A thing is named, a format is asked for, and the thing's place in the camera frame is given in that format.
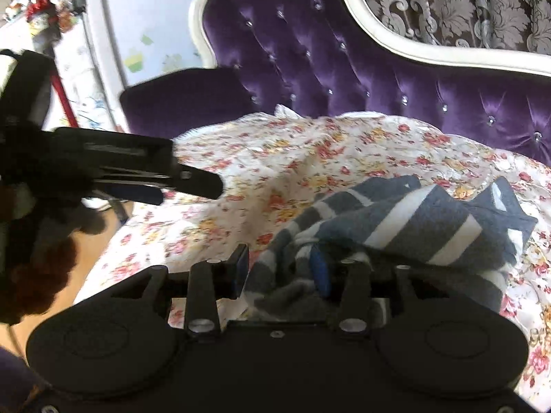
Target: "purple tufted sofa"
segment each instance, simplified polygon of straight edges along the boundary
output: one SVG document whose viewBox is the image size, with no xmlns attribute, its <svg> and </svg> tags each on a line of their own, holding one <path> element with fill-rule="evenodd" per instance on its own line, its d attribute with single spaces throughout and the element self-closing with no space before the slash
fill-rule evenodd
<svg viewBox="0 0 551 413">
<path fill-rule="evenodd" d="M 343 0 L 208 0 L 202 26 L 217 67 L 123 92 L 134 133 L 170 138 L 278 103 L 308 117 L 374 110 L 551 165 L 550 77 L 414 62 L 376 43 Z"/>
</svg>

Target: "gray striped cloth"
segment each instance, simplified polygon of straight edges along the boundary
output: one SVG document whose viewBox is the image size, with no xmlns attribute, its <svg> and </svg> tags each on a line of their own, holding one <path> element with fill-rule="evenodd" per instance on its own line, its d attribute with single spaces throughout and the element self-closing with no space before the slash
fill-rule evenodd
<svg viewBox="0 0 551 413">
<path fill-rule="evenodd" d="M 336 309 L 327 301 L 331 270 L 352 259 L 377 272 L 384 261 L 370 255 L 382 252 L 499 311 L 536 222 L 503 177 L 470 201 L 414 176 L 373 177 L 318 199 L 279 231 L 254 263 L 245 297 L 261 319 L 325 320 Z"/>
</svg>

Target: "black machine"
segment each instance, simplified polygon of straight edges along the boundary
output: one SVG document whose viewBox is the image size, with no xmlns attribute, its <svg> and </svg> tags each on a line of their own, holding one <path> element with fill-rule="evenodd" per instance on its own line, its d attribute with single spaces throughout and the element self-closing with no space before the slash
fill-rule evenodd
<svg viewBox="0 0 551 413">
<path fill-rule="evenodd" d="M 26 182 L 59 203 L 103 194 L 160 204 L 162 187 L 221 194 L 220 177 L 178 164 L 170 141 L 42 132 L 51 59 L 16 58 L 0 98 L 4 184 Z M 186 273 L 150 267 L 35 329 L 27 357 L 48 389 L 25 411 L 534 411 L 513 392 L 528 358 L 523 333 L 404 261 L 388 264 L 385 275 L 355 262 L 335 269 L 326 321 L 230 321 L 223 331 L 217 300 L 241 295 L 246 245 Z M 184 329 L 167 323 L 173 298 L 187 298 Z"/>
<path fill-rule="evenodd" d="M 248 256 L 240 245 L 188 273 L 150 267 L 46 320 L 27 357 L 51 389 L 26 412 L 534 411 L 512 391 L 528 357 L 522 332 L 407 265 L 382 279 L 343 265 L 329 321 L 221 331 L 216 301 L 239 296 Z M 185 327 L 174 329 L 180 297 Z"/>
</svg>

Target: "damask curtain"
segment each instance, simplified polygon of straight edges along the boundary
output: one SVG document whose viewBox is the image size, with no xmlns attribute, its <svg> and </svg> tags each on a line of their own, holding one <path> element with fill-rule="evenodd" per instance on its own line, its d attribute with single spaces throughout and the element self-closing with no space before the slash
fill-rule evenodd
<svg viewBox="0 0 551 413">
<path fill-rule="evenodd" d="M 551 54 L 551 0 L 366 0 L 389 29 L 436 45 Z"/>
</svg>

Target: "metal bolt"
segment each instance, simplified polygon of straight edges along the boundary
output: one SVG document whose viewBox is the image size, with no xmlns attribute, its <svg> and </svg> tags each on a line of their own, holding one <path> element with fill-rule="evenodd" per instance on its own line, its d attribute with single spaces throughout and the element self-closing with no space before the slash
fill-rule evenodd
<svg viewBox="0 0 551 413">
<path fill-rule="evenodd" d="M 214 330 L 214 322 L 208 318 L 197 318 L 189 322 L 189 330 L 194 333 L 207 333 Z"/>
<path fill-rule="evenodd" d="M 344 332 L 359 333 L 366 330 L 367 323 L 359 318 L 347 318 L 339 323 L 339 327 Z"/>
</svg>

